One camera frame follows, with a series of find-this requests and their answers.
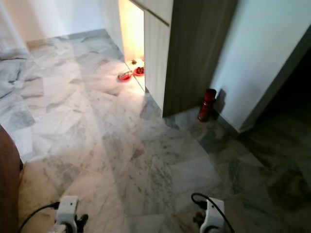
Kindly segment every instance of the marble tile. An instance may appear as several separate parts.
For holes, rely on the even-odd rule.
[[[304,176],[305,181],[311,188],[311,159],[310,158],[296,158],[294,160]]]
[[[264,186],[241,194],[247,232],[281,232],[282,226]]]
[[[201,210],[190,196],[201,192],[224,200],[236,232],[307,231],[305,113],[242,139],[245,147],[216,121],[199,122],[198,108],[162,119],[134,78],[118,82],[122,58],[103,31],[47,39],[27,60],[0,62],[0,123],[27,162],[20,222],[77,195],[85,232],[196,233]],[[45,232],[54,216],[43,211],[24,231]]]
[[[257,187],[263,180],[256,167],[239,160],[218,165],[216,170],[224,185],[230,187],[234,194]]]
[[[149,93],[144,95],[144,105],[139,117],[145,120],[162,121],[162,111]]]
[[[159,233],[183,233],[183,225],[174,216],[166,215]]]
[[[172,180],[175,193],[195,192],[196,188],[216,187],[221,183],[210,160],[206,157],[188,160],[172,166]]]
[[[93,172],[82,172],[63,194],[78,195],[77,215],[88,214],[85,232],[123,233],[124,206],[117,185]]]
[[[169,125],[173,124],[178,129],[181,129],[184,131],[190,130],[195,125],[200,126],[200,127],[208,125],[205,123],[200,124],[199,120],[197,119],[198,113],[199,113],[199,107],[195,107],[195,108],[186,110],[184,112],[177,113],[173,116],[167,117],[164,120],[166,121],[166,124],[169,124]]]
[[[0,102],[0,124],[9,134],[34,124],[35,120],[20,95],[11,93]]]
[[[152,164],[152,156],[143,150],[134,152],[128,164],[126,178],[125,213],[128,216],[142,215],[144,213],[145,191],[148,183],[147,177]]]
[[[28,78],[20,94],[25,100],[33,117],[45,114],[46,103],[42,78],[36,76]]]
[[[255,167],[263,167],[263,164],[252,153],[239,157],[238,160]]]
[[[126,218],[126,233],[159,233],[165,215],[146,215]]]
[[[121,91],[116,101],[104,116],[109,123],[131,133],[139,120],[145,99],[143,95],[136,95],[128,91]]]
[[[33,127],[16,130],[10,137],[15,142],[22,162],[29,161],[33,156]]]
[[[35,209],[60,200],[79,174],[79,168],[55,158],[27,163],[19,190],[20,221]]]
[[[24,81],[23,63],[25,63],[24,58],[0,60],[0,98],[13,91],[19,93]]]
[[[311,189],[291,160],[262,172],[268,193],[282,224],[289,231],[309,230],[304,216],[311,212]]]

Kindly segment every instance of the red thermos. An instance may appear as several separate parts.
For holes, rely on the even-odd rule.
[[[213,112],[213,104],[216,102],[216,90],[214,89],[207,89],[204,95],[204,100],[202,106],[200,108],[200,112],[198,115],[198,119],[201,122],[208,121],[210,115]]]

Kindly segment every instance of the wood grain panel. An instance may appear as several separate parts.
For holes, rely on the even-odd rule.
[[[164,117],[201,103],[235,6],[235,0],[174,1]]]
[[[163,109],[170,28],[147,10],[144,25],[146,87]]]
[[[137,2],[166,23],[171,24],[173,0],[133,0],[133,2]]]
[[[104,25],[109,36],[124,55],[118,0],[102,0]]]

